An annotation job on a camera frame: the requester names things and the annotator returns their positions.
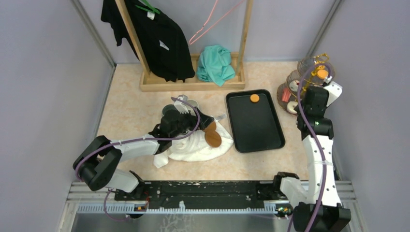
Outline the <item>white glazed donut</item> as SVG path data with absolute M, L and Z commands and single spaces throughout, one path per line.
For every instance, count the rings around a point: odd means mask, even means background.
M 297 115 L 298 114 L 298 102 L 296 101 L 290 101 L 287 103 L 286 110 L 288 113 L 292 115 Z

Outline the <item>orange biscuit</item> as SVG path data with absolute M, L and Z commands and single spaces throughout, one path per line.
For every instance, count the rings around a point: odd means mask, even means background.
M 251 94 L 249 97 L 250 101 L 253 103 L 257 103 L 260 100 L 260 97 L 258 94 Z

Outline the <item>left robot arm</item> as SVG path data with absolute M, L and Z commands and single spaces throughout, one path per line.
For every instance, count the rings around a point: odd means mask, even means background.
M 203 114 L 197 107 L 193 111 L 193 114 L 167 111 L 160 123 L 140 138 L 115 141 L 104 135 L 96 137 L 73 163 L 77 178 L 92 191 L 107 187 L 122 190 L 133 200 L 141 199 L 145 193 L 142 179 L 133 171 L 118 169 L 118 164 L 140 156 L 161 154 L 173 141 L 211 128 L 214 117 Z

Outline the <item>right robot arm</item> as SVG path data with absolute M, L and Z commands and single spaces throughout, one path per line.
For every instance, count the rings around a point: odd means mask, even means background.
M 336 189 L 333 123 L 324 116 L 341 93 L 337 83 L 310 86 L 304 98 L 298 100 L 296 123 L 308 159 L 308 189 L 298 175 L 287 172 L 275 175 L 272 186 L 273 195 L 287 198 L 293 208 L 289 232 L 340 232 L 351 220 L 351 211 L 343 208 Z

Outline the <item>red cake slice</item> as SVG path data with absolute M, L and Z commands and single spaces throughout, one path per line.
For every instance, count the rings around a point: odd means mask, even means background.
M 283 102 L 289 102 L 289 99 L 290 99 L 290 96 L 291 96 L 291 91 L 287 88 L 287 87 L 285 87 L 284 89 L 283 89 L 283 93 L 282 93 L 282 96 L 281 96 L 281 100 L 283 101 Z

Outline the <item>wooden coaster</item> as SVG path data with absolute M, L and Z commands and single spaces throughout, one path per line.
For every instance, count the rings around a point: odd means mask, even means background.
M 210 131 L 215 131 L 217 129 L 217 124 L 215 121 L 211 122 L 206 128 L 204 128 L 202 131 L 207 133 Z
M 205 141 L 211 147 L 219 147 L 222 143 L 221 136 L 216 131 L 207 131 L 205 133 Z

